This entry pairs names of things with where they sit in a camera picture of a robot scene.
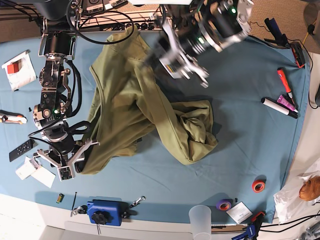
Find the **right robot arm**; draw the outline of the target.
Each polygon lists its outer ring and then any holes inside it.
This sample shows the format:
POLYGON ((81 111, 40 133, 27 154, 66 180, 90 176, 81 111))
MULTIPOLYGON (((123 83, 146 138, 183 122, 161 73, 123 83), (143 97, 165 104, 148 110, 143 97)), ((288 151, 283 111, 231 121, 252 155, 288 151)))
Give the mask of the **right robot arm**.
POLYGON ((91 138, 75 140, 91 130, 91 123, 80 121, 72 126, 68 118, 74 117, 82 105, 81 75, 75 67, 76 30, 82 15, 82 1, 66 0, 59 3, 56 13, 48 13, 52 4, 44 2, 43 34, 38 52, 45 57, 45 65, 39 74, 40 103, 34 107, 33 121, 37 127, 28 135, 49 145, 49 150, 38 150, 33 158, 42 158, 57 169, 61 180, 69 180, 80 173, 85 162, 85 151, 98 144, 91 138))

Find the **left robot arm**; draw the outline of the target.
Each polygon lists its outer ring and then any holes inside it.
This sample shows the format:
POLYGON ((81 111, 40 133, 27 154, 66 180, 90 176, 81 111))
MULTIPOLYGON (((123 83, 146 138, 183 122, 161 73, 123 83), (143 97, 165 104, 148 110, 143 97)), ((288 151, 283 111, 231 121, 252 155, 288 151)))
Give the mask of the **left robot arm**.
POLYGON ((202 87, 209 83, 208 71, 199 65, 198 56, 209 50, 220 53, 229 46, 243 41, 250 33, 253 1, 251 0, 198 0, 190 10, 179 12, 186 26, 174 27, 174 22, 157 17, 161 32, 144 65, 162 66, 173 79, 198 77, 202 87))

